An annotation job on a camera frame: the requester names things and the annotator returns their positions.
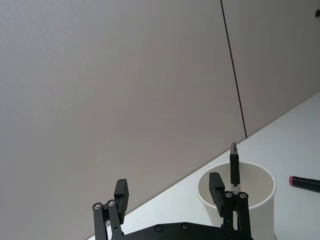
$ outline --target white paper cup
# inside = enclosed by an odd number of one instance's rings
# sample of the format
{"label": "white paper cup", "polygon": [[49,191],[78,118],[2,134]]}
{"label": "white paper cup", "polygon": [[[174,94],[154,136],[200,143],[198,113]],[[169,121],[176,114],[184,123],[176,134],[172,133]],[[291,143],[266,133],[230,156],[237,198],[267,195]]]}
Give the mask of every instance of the white paper cup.
{"label": "white paper cup", "polygon": [[[262,166],[250,162],[240,162],[241,191],[249,195],[249,215],[251,236],[254,240],[274,240],[274,195],[277,184],[271,173]],[[220,227],[223,218],[209,191],[209,173],[219,173],[225,185],[225,190],[231,190],[230,163],[214,166],[201,175],[196,192],[202,201],[213,226]],[[237,215],[233,213],[233,227],[237,229]]]}

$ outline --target wall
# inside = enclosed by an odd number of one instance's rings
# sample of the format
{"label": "wall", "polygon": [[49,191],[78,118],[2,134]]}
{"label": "wall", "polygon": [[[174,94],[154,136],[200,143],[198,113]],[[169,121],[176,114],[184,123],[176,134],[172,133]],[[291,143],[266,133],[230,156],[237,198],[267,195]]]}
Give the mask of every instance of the wall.
{"label": "wall", "polygon": [[244,139],[219,1],[0,6],[1,239],[79,240]]}

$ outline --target screw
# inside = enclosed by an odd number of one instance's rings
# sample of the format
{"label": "screw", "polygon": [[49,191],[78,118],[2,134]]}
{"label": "screw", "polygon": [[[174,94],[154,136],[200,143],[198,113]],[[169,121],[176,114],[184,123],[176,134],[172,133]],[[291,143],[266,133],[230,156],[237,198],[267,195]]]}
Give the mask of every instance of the screw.
{"label": "screw", "polygon": [[157,232],[161,232],[163,229],[164,229],[164,227],[163,227],[162,225],[157,225],[157,226],[155,226],[155,230],[156,230]]}
{"label": "screw", "polygon": [[240,193],[239,196],[242,199],[246,199],[247,198],[247,194],[245,194],[245,193]]}
{"label": "screw", "polygon": [[100,204],[100,203],[97,203],[96,205],[94,205],[93,208],[94,208],[94,209],[99,209],[99,208],[101,208],[101,204]]}
{"label": "screw", "polygon": [[108,202],[108,206],[113,206],[113,205],[115,205],[115,203],[116,203],[115,201],[111,200]]}
{"label": "screw", "polygon": [[226,191],[226,192],[225,192],[225,196],[226,196],[227,198],[231,198],[231,197],[232,197],[232,192]]}
{"label": "screw", "polygon": [[181,227],[182,227],[182,229],[187,230],[189,228],[189,224],[183,223]]}

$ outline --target marker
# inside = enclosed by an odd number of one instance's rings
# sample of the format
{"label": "marker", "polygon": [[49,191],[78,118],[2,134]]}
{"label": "marker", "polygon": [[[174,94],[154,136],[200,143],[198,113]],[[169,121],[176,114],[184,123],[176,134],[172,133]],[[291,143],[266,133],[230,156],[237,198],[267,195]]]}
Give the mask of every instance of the marker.
{"label": "marker", "polygon": [[231,175],[231,192],[238,194],[240,188],[240,172],[239,172],[239,155],[235,142],[231,144],[230,148],[230,175]]}
{"label": "marker", "polygon": [[298,176],[290,176],[289,184],[293,187],[298,187],[320,193],[320,180],[303,178]]}

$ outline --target white table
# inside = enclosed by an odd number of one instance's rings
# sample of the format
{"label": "white table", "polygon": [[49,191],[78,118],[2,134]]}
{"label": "white table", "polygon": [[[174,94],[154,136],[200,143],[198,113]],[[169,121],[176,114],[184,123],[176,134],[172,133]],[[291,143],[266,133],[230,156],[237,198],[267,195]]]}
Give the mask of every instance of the white table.
{"label": "white table", "polygon": [[[261,165],[276,179],[277,240],[319,239],[320,193],[289,186],[289,176],[320,179],[320,93],[239,143],[237,148],[240,161]],[[197,196],[196,182],[207,169],[228,161],[227,151],[130,212],[124,219],[123,232],[128,234],[160,223],[210,225]]]}

